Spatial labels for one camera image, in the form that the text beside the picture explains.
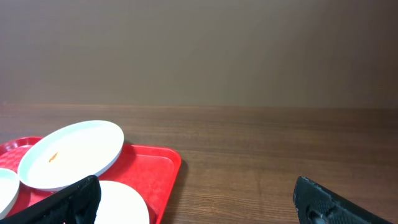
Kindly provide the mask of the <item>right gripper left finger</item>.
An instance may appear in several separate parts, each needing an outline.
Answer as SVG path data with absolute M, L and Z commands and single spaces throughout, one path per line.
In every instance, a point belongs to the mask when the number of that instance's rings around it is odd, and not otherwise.
M 1 224 L 94 224 L 100 200 L 99 180 L 89 175 L 2 219 Z

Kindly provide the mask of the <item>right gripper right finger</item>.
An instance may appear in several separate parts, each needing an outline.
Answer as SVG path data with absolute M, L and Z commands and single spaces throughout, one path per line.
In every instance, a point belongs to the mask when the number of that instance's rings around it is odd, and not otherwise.
M 293 202 L 300 224 L 392 224 L 303 176 L 296 181 Z

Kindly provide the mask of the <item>white plate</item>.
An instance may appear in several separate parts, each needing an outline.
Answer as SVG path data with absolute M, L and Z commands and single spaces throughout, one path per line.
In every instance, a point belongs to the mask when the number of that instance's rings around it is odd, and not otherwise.
M 100 176 L 118 159 L 122 129 L 110 121 L 83 121 L 58 129 L 22 157 L 17 174 L 33 189 L 56 192 L 89 176 Z
M 18 175 L 13 170 L 1 168 L 1 219 L 5 218 L 13 208 L 19 195 L 19 186 L 20 180 Z
M 120 182 L 101 180 L 101 200 L 94 224 L 149 224 L 150 215 L 141 195 Z

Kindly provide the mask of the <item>white plate top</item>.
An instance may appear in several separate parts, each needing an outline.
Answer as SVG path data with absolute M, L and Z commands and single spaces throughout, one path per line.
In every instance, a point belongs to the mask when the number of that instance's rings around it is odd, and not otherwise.
M 33 189 L 56 192 L 89 176 L 100 176 L 118 159 L 122 129 L 110 121 L 83 121 L 58 129 L 22 157 L 17 174 Z

